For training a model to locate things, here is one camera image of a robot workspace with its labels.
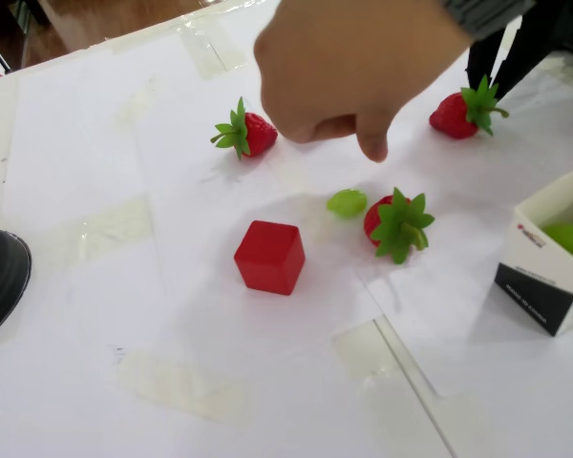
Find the bare human hand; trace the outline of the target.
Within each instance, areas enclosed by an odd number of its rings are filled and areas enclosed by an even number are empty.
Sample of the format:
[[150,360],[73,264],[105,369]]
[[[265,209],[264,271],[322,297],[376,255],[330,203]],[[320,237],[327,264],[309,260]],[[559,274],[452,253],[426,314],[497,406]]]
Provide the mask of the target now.
[[293,142],[354,135],[381,162],[395,116],[471,42],[439,1],[283,1],[254,45],[262,104]]

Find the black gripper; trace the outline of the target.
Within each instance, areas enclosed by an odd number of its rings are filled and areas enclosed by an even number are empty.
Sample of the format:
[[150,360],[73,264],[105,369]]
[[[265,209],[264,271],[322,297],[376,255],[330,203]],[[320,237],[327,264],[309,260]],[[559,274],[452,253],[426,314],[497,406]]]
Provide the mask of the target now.
[[[496,99],[503,99],[554,48],[555,28],[562,9],[561,0],[534,0],[521,20],[507,57],[499,66],[495,84]],[[484,76],[491,84],[491,72],[505,33],[502,28],[475,42],[469,50],[467,77],[469,87],[477,90]]]

